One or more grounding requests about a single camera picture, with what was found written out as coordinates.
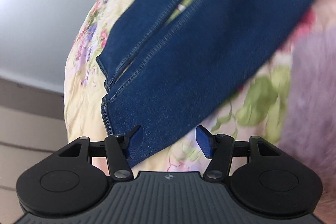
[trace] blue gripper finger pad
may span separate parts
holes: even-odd
[[[196,127],[196,141],[201,148],[204,156],[207,159],[212,159],[213,149],[211,148],[210,138],[206,132],[203,131],[203,127]]]
[[[138,152],[141,146],[142,140],[143,140],[143,129],[142,127],[139,127],[138,130],[129,139],[128,148],[126,150],[127,159],[134,159],[136,153]]]

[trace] stitching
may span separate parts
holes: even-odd
[[[188,21],[188,19],[193,15],[197,8],[203,3],[204,0],[195,0],[185,11],[180,15],[179,21],[171,28],[170,32],[161,39],[155,47],[147,54],[143,62],[140,64],[139,68],[132,73],[132,75],[121,85],[116,91],[112,98],[105,102],[109,104],[117,99],[119,94],[130,84],[132,81],[140,74],[140,72],[145,68],[149,61],[157,54],[160,49],[162,49],[168,42],[169,39]]]
[[[107,104],[106,104],[106,96],[103,97],[102,103],[101,103],[101,116],[103,119],[103,123],[106,129],[106,133],[108,136],[113,135],[112,127],[110,124],[110,120],[107,116]]]
[[[105,75],[104,88],[105,88],[105,90],[106,90],[107,92],[109,92],[111,89],[110,89],[108,83],[106,83],[106,81],[107,81],[107,77],[108,77],[108,76],[107,76],[107,72],[106,72],[106,70],[105,70],[105,68],[104,68],[104,66],[103,66],[103,64],[102,64],[102,62],[100,61],[99,56],[96,57],[96,62],[97,62],[97,64],[98,64],[98,67],[100,68],[100,70],[101,70],[101,71],[103,72],[103,74]]]
[[[170,4],[167,6],[167,8],[163,11],[163,13],[159,16],[158,20],[153,24],[153,26],[149,29],[149,31],[143,36],[143,38],[135,45],[135,47],[132,49],[132,51],[119,63],[117,66],[115,73],[111,80],[106,84],[110,90],[110,85],[113,83],[113,81],[116,79],[117,75],[120,73],[120,69],[124,66],[125,63],[127,63],[130,59],[134,57],[134,55],[137,54],[140,47],[146,42],[146,40],[154,33],[156,29],[162,25],[164,19],[167,17],[168,14],[171,14],[171,9],[175,8],[178,5],[179,0],[172,0]]]

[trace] metal pivot screw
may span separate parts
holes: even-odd
[[[223,176],[223,173],[218,170],[211,170],[208,171],[206,175],[210,179],[219,179]]]
[[[131,173],[127,170],[118,170],[114,172],[114,176],[118,179],[126,179],[131,175]]]
[[[124,135],[121,134],[115,134],[113,135],[115,139],[118,141],[118,143],[122,143],[124,141]]]
[[[222,138],[225,137],[226,135],[225,134],[217,134],[215,136],[216,136],[216,141],[221,142]]]

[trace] floral fabric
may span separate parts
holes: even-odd
[[[113,24],[133,1],[96,0],[74,41],[66,64],[64,83],[64,116],[69,142],[79,136],[89,136],[91,141],[101,141],[106,137],[100,113],[101,99],[106,94],[105,76],[95,58],[106,45]],[[183,0],[168,21],[182,13],[193,1]],[[225,133],[237,140],[248,140],[251,135],[259,135],[274,144],[278,143],[288,106],[295,43],[314,29],[321,30],[335,22],[335,13],[331,13],[321,2],[317,0],[306,12],[273,58],[202,125],[213,134]],[[196,143],[193,129],[172,146],[135,166],[133,171],[135,174],[139,170],[197,170],[202,173],[208,163],[209,160]],[[234,159],[231,171],[244,163],[244,159]],[[95,160],[94,164],[107,172],[102,159]]]

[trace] wall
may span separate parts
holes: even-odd
[[[13,223],[22,215],[15,192],[19,175],[66,145],[62,112],[61,94],[0,79],[1,224]]]
[[[0,77],[63,92],[64,65],[95,0],[0,0]]]

